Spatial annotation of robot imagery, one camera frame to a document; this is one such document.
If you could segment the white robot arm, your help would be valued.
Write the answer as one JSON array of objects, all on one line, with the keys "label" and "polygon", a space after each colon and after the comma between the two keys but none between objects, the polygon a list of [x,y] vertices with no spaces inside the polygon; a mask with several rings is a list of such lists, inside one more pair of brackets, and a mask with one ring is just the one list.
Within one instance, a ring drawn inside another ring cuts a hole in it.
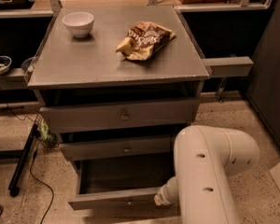
[{"label": "white robot arm", "polygon": [[251,135],[189,126],[175,139],[175,176],[158,190],[155,204],[178,203],[182,224],[240,224],[228,177],[258,161],[259,146]]}]

